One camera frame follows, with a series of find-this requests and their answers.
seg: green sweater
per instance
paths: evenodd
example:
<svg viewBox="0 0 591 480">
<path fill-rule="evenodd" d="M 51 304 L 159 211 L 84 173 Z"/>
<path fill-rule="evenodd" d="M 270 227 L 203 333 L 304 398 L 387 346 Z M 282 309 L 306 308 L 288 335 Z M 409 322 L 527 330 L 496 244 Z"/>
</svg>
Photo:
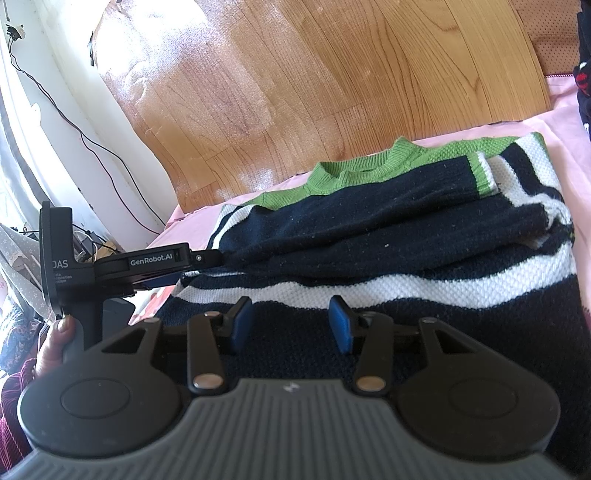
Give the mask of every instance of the green sweater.
<svg viewBox="0 0 591 480">
<path fill-rule="evenodd" d="M 414 168 L 463 155 L 468 158 L 479 194 L 487 196 L 494 193 L 496 187 L 487 178 L 478 153 L 481 156 L 484 154 L 485 158 L 493 157 L 516 139 L 517 137 L 485 137 L 426 148 L 400 137 L 392 148 L 374 155 L 346 161 L 319 162 L 303 185 L 290 190 L 263 192 L 245 205 L 260 205 L 269 210 L 278 210 L 310 195 L 329 195 L 345 187 L 386 181 Z"/>
</svg>

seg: gray gripper handle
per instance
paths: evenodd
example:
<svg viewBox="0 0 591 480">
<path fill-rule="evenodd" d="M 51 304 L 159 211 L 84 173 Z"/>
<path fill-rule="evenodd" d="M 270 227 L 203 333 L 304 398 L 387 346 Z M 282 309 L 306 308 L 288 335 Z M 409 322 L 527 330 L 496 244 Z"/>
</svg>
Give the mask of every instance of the gray gripper handle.
<svg viewBox="0 0 591 480">
<path fill-rule="evenodd" d="M 84 351 L 84 329 L 78 319 L 72 318 L 72 320 L 76 322 L 76 331 L 72 341 L 64 346 L 61 354 L 62 363 L 66 363 Z"/>
<path fill-rule="evenodd" d="M 79 459 L 34 449 L 2 476 L 57 478 L 571 480 L 541 453 L 498 463 L 440 453 L 414 438 L 387 402 L 353 395 L 340 380 L 251 378 L 224 395 L 197 397 L 174 428 L 136 451 Z"/>
</svg>

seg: pink bedsheet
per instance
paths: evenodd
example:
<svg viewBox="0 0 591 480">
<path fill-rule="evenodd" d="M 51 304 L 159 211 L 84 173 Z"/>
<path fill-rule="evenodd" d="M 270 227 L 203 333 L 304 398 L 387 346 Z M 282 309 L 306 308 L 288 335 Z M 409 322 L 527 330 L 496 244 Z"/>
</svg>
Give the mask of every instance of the pink bedsheet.
<svg viewBox="0 0 591 480">
<path fill-rule="evenodd" d="M 576 230 L 574 257 L 579 275 L 579 286 L 587 322 L 591 326 L 591 144 L 579 116 L 577 87 L 572 77 L 547 78 L 553 109 L 522 122 L 503 122 L 483 125 L 460 132 L 418 140 L 425 147 L 442 145 L 453 140 L 479 137 L 521 137 L 537 131 L 544 136 L 554 169 L 560 179 L 564 201 L 569 207 Z M 284 190 L 306 182 L 309 173 L 296 175 L 269 190 Z M 241 195 L 226 203 L 240 205 L 259 192 Z M 164 232 L 150 245 L 188 242 L 191 249 L 203 249 L 222 208 L 219 204 L 183 214 L 179 207 L 173 212 Z M 134 315 L 131 323 L 153 316 L 164 303 L 173 287 L 152 293 L 148 304 Z"/>
</svg>

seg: white stripe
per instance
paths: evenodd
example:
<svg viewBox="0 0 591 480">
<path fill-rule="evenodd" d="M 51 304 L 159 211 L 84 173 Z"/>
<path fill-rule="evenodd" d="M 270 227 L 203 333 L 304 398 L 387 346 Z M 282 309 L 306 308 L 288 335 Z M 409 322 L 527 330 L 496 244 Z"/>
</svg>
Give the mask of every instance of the white stripe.
<svg viewBox="0 0 591 480">
<path fill-rule="evenodd" d="M 219 231 L 219 233 L 213 239 L 213 245 L 212 245 L 213 249 L 220 248 L 220 241 L 222 240 L 224 233 L 226 233 L 228 230 L 230 230 L 230 228 L 232 228 L 234 225 L 237 225 L 238 223 L 245 220 L 246 217 L 248 217 L 248 214 L 251 212 L 253 207 L 254 207 L 254 205 L 246 205 L 245 207 L 238 209 L 236 212 L 234 212 L 232 214 L 232 216 L 228 219 L 226 224 L 222 227 L 222 229 Z"/>
<path fill-rule="evenodd" d="M 554 200 L 545 193 L 538 193 L 533 196 L 527 195 L 519 182 L 517 174 L 503 157 L 497 155 L 487 158 L 487 162 L 491 166 L 492 174 L 502 195 L 514 206 L 520 207 L 522 205 L 539 203 L 544 207 L 548 216 L 548 228 L 550 228 L 555 219 L 563 225 L 570 225 L 573 222 L 569 209 L 563 202 Z"/>
<path fill-rule="evenodd" d="M 205 275 L 206 277 L 234 277 L 236 275 L 246 275 L 244 272 L 219 272 L 209 273 L 206 271 L 200 272 L 199 270 L 190 270 L 184 273 L 185 277 L 197 277 L 198 275 Z"/>
<path fill-rule="evenodd" d="M 476 152 L 478 157 L 478 162 L 482 166 L 482 170 L 484 170 L 484 175 L 486 176 L 486 181 L 488 182 L 488 188 L 491 191 L 491 194 L 497 193 L 499 191 L 498 186 L 496 185 L 495 178 L 492 174 L 491 166 L 486 161 L 486 156 L 484 152 Z"/>
<path fill-rule="evenodd" d="M 181 281 L 179 280 L 177 282 L 177 284 L 174 286 L 172 292 L 170 292 L 170 296 L 171 297 L 178 297 L 178 295 L 185 289 L 185 287 L 183 287 L 183 284 L 181 283 Z"/>
<path fill-rule="evenodd" d="M 230 203 L 225 204 L 222 207 L 222 210 L 220 210 L 219 215 L 217 216 L 217 220 L 216 220 L 216 224 L 212 229 L 212 235 L 217 231 L 217 229 L 220 227 L 220 223 L 222 223 L 222 219 L 230 212 L 233 212 L 234 210 L 236 210 L 238 208 L 238 205 L 231 205 Z"/>
<path fill-rule="evenodd" d="M 570 243 L 565 242 L 554 255 L 537 255 L 484 278 L 431 280 L 394 274 L 355 285 L 307 287 L 289 281 L 263 288 L 202 290 L 188 286 L 178 298 L 200 304 L 233 304 L 241 296 L 248 296 L 254 303 L 276 301 L 293 308 L 326 309 L 332 296 L 341 295 L 353 308 L 368 308 L 391 300 L 423 299 L 468 309 L 484 309 L 546 288 L 575 273 Z"/>
<path fill-rule="evenodd" d="M 534 167 L 535 175 L 542 185 L 552 187 L 562 193 L 560 182 L 552 166 L 552 162 L 548 157 L 547 150 L 540 144 L 534 134 L 529 134 L 515 140 L 523 151 L 530 158 L 530 162 Z"/>
</svg>

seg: metal pin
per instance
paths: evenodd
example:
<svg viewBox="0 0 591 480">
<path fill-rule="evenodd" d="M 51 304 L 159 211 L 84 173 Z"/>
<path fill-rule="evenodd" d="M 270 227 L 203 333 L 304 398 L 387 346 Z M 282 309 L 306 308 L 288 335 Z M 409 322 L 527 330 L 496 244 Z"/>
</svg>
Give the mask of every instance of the metal pin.
<svg viewBox="0 0 591 480">
<path fill-rule="evenodd" d="M 216 374 L 201 374 L 193 378 L 195 388 L 214 390 L 223 385 L 223 378 Z"/>
<path fill-rule="evenodd" d="M 372 375 L 358 378 L 355 384 L 358 389 L 364 392 L 379 392 L 386 387 L 386 382 L 383 378 Z"/>
</svg>

